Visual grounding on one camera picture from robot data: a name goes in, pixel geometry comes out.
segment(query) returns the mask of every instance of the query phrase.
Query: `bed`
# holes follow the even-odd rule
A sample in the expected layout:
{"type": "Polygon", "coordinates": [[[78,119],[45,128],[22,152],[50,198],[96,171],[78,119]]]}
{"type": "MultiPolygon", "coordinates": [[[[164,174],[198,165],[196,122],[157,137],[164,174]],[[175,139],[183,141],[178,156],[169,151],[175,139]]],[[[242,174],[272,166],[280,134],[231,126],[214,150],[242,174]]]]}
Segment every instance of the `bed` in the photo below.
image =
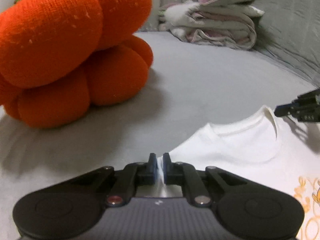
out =
{"type": "Polygon", "coordinates": [[[306,11],[319,0],[294,1],[255,1],[266,13],[250,51],[183,43],[168,32],[137,33],[155,57],[146,87],[123,104],[92,108],[70,125],[32,129],[1,108],[0,240],[18,238],[12,208],[30,191],[103,165],[122,169],[146,161],[149,153],[171,151],[207,122],[239,121],[262,105],[274,108],[313,90],[320,82],[320,47],[311,35],[319,33],[320,14],[316,6],[312,14],[306,11]],[[281,13],[300,25],[272,21],[281,13]],[[307,21],[302,36],[292,35],[307,21]],[[311,42],[300,46],[304,36],[311,42]]]}

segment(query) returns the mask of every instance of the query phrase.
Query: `gray headboard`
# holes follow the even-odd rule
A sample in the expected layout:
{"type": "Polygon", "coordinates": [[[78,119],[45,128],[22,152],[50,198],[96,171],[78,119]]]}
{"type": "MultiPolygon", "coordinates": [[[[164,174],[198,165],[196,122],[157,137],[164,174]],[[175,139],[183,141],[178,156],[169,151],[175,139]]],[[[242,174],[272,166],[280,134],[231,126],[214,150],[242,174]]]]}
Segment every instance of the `gray headboard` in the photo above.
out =
{"type": "Polygon", "coordinates": [[[320,0],[256,0],[255,50],[320,86],[320,0]]]}

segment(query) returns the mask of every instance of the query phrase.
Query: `folded blanket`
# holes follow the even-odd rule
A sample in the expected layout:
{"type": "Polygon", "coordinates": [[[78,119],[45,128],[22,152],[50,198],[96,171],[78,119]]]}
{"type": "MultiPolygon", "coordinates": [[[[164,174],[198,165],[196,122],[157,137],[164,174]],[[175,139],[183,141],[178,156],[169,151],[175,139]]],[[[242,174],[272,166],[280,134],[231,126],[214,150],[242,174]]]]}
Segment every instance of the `folded blanket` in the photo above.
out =
{"type": "Polygon", "coordinates": [[[181,41],[233,49],[252,48],[257,34],[250,17],[264,14],[252,6],[212,7],[197,2],[172,5],[162,13],[166,29],[181,41]]]}

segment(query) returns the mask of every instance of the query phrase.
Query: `knitted pumpkin pillow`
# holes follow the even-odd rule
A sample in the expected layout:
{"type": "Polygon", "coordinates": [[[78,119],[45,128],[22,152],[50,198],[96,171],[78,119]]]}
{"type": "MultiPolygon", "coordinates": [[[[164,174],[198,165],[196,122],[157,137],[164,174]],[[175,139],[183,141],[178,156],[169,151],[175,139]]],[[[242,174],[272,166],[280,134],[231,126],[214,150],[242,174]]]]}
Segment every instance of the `knitted pumpkin pillow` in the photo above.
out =
{"type": "Polygon", "coordinates": [[[150,11],[151,0],[19,0],[0,14],[0,104],[51,128],[133,97],[153,54],[132,34],[150,11]]]}

